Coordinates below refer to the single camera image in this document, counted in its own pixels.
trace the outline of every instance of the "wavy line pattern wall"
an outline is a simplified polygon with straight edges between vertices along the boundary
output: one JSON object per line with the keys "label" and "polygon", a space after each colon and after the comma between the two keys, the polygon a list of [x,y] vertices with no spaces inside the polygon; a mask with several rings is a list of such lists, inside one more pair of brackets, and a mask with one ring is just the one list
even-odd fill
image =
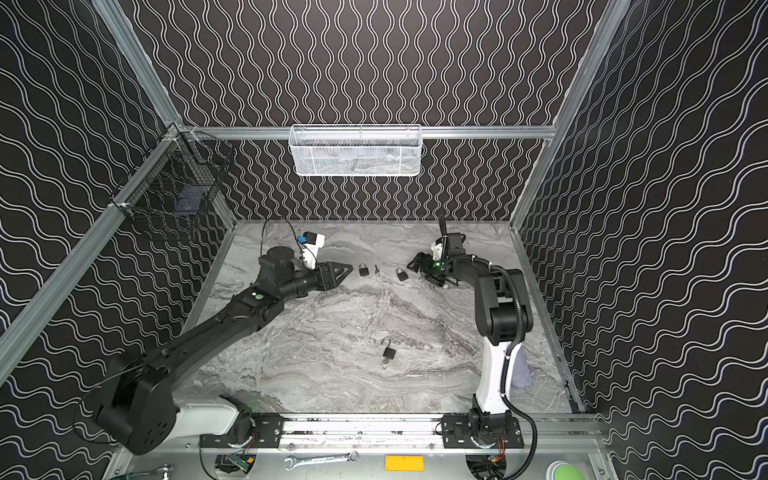
{"label": "wavy line pattern wall", "polygon": [[521,232],[627,480],[768,476],[766,25],[635,1]]}
{"label": "wavy line pattern wall", "polygon": [[123,0],[187,124],[552,124],[605,0]]}
{"label": "wavy line pattern wall", "polygon": [[[0,478],[98,480],[114,445],[90,420],[109,357],[178,336],[223,239],[210,215],[196,243],[150,242],[128,221],[0,389]],[[84,442],[73,431],[92,442]]]}
{"label": "wavy line pattern wall", "polygon": [[222,190],[239,219],[508,220],[540,140],[425,141],[416,177],[300,177],[285,141],[244,141]]}
{"label": "wavy line pattern wall", "polygon": [[0,2],[0,333],[164,131],[88,0]]}

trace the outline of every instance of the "wrench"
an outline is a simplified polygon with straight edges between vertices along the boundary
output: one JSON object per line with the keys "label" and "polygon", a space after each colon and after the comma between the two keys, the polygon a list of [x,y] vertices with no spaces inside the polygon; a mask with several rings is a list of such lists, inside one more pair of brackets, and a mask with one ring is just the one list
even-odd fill
{"label": "wrench", "polygon": [[321,463],[334,462],[357,462],[357,459],[357,452],[351,451],[350,453],[345,453],[344,455],[328,455],[324,457],[296,458],[291,455],[286,457],[284,461],[289,462],[286,470],[293,470],[300,465],[319,465]]}

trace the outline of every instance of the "green button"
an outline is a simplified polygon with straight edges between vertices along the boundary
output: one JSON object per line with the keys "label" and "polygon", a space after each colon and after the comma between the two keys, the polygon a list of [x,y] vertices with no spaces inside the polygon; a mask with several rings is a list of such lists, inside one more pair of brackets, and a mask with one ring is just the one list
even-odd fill
{"label": "green button", "polygon": [[554,471],[554,480],[584,480],[584,474],[573,465],[560,465]]}

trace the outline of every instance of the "black cable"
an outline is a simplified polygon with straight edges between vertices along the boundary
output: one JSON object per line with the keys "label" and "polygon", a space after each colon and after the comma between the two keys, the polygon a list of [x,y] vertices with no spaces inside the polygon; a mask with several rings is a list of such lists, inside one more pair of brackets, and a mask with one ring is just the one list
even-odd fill
{"label": "black cable", "polygon": [[[259,247],[259,257],[264,255],[264,231],[266,230],[266,222],[268,222],[270,220],[277,220],[277,219],[272,218],[272,217],[267,218],[264,221],[263,225],[261,226],[261,246]],[[285,222],[288,223],[288,226],[290,227],[290,231],[293,233],[293,240],[296,242],[296,245],[299,247],[299,253],[301,253],[302,252],[302,245],[301,245],[301,242],[299,242],[299,237],[296,235],[296,230],[294,230],[293,225],[290,223],[290,220],[288,220],[285,217],[283,217],[280,220],[285,220]],[[317,263],[317,257],[315,257],[315,254],[312,253],[312,250],[310,250],[308,248],[304,249],[304,250],[310,252],[312,257],[315,259],[315,263]]]}
{"label": "black cable", "polygon": [[261,226],[261,247],[259,247],[259,257],[264,255],[264,231],[266,230],[266,223],[268,221],[272,220],[271,218],[267,218],[263,225]]}
{"label": "black cable", "polygon": [[146,364],[142,362],[142,363],[139,363],[136,366],[132,366],[130,369],[123,369],[120,372],[117,372],[114,375],[109,376],[106,379],[101,380],[99,383],[97,383],[96,385],[92,386],[86,393],[84,393],[82,397],[80,397],[80,401],[78,401],[78,404],[77,404],[77,406],[74,409],[74,413],[72,413],[72,431],[74,432],[75,435],[78,436],[78,438],[80,440],[82,440],[83,442],[87,442],[87,443],[93,443],[95,445],[111,445],[111,444],[117,442],[117,440],[112,440],[111,442],[97,442],[95,440],[86,439],[83,435],[81,435],[81,433],[78,431],[77,425],[76,425],[77,418],[78,418],[78,413],[80,412],[80,407],[84,406],[84,404],[85,404],[85,397],[88,396],[89,393],[95,392],[96,390],[100,389],[101,386],[104,385],[104,383],[107,382],[108,380],[112,380],[116,376],[120,376],[120,375],[122,375],[124,373],[128,373],[128,372],[131,372],[133,370],[139,369],[139,368],[141,368],[144,365],[146,365]]}
{"label": "black cable", "polygon": [[[509,275],[509,272],[501,265],[491,264],[491,262],[489,262],[488,260],[484,258],[476,257],[474,255],[458,255],[456,257],[453,257],[445,262],[446,267],[450,263],[453,263],[456,260],[468,260],[470,262],[484,263],[486,266],[488,266],[490,270],[497,271],[504,277],[504,280],[507,283],[507,290],[509,291],[512,298],[512,302],[515,305],[515,313],[518,316],[518,328],[522,328],[522,324],[521,324],[522,306],[520,305],[520,302],[518,300],[520,296],[518,295],[517,287],[512,282],[512,278]],[[515,337],[516,337],[515,341],[509,343],[509,345],[507,346],[507,350],[505,352],[504,364],[502,365],[502,380],[501,380],[499,393],[501,393],[502,401],[504,402],[504,404],[507,406],[508,409],[513,411],[516,415],[521,416],[523,419],[525,419],[526,422],[531,424],[531,450],[528,452],[528,456],[525,457],[525,461],[520,466],[520,468],[518,468],[511,475],[502,478],[502,480],[515,480],[515,478],[520,477],[520,475],[522,475],[525,472],[525,470],[527,470],[528,467],[531,465],[531,462],[533,462],[533,457],[534,457],[534,454],[536,453],[536,447],[538,445],[538,429],[536,428],[536,422],[534,422],[534,419],[531,418],[531,416],[529,416],[527,413],[521,411],[520,409],[512,405],[512,402],[510,402],[509,399],[507,398],[506,380],[507,380],[507,373],[509,371],[510,355],[512,353],[512,350],[520,343],[519,336],[515,335]]]}
{"label": "black cable", "polygon": [[197,453],[200,454],[200,467],[203,468],[203,472],[205,472],[205,475],[208,475],[208,478],[210,478],[210,480],[219,480],[219,475],[216,475],[215,471],[214,471],[214,475],[216,476],[214,477],[213,475],[208,473],[208,470],[205,468],[205,464],[203,463],[203,447],[201,445],[202,440],[203,439],[200,437],[198,437],[197,439]]}
{"label": "black cable", "polygon": [[536,422],[533,421],[533,419],[525,412],[521,411],[514,405],[512,405],[512,402],[509,401],[507,398],[507,371],[509,370],[509,356],[511,354],[511,348],[514,348],[513,343],[510,343],[507,347],[507,352],[504,357],[504,365],[502,366],[502,384],[500,388],[500,393],[502,395],[502,401],[507,406],[508,409],[513,411],[516,415],[521,416],[525,419],[526,422],[531,424],[531,450],[528,452],[528,456],[525,457],[525,461],[522,465],[520,465],[520,468],[518,468],[515,473],[502,478],[502,480],[514,480],[515,478],[519,477],[520,475],[525,472],[525,470],[528,469],[528,467],[531,465],[531,462],[533,462],[533,456],[536,453],[536,446],[538,445],[538,429],[536,428]]}

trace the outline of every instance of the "gray marble table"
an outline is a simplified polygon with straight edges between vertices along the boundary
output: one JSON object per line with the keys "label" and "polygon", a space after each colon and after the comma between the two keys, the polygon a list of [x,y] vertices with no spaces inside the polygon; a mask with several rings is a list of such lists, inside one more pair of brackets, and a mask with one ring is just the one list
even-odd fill
{"label": "gray marble table", "polygon": [[[474,292],[462,284],[441,289],[405,265],[439,236],[437,223],[294,223],[296,232],[326,235],[319,261],[365,263],[330,292],[313,292],[286,304],[267,328],[233,344],[190,377],[181,391],[202,395],[227,392],[262,412],[464,412],[477,388],[482,338],[474,319]],[[237,226],[213,292],[200,321],[256,279],[261,223]],[[503,223],[449,224],[467,235],[465,246],[507,268],[520,262]],[[292,246],[290,228],[270,222],[264,251]],[[378,265],[381,274],[373,273]],[[538,313],[534,311],[535,322]],[[381,368],[388,336],[397,350]],[[526,337],[525,354],[534,383],[512,389],[511,398],[528,412],[570,412],[563,381],[541,327]]]}

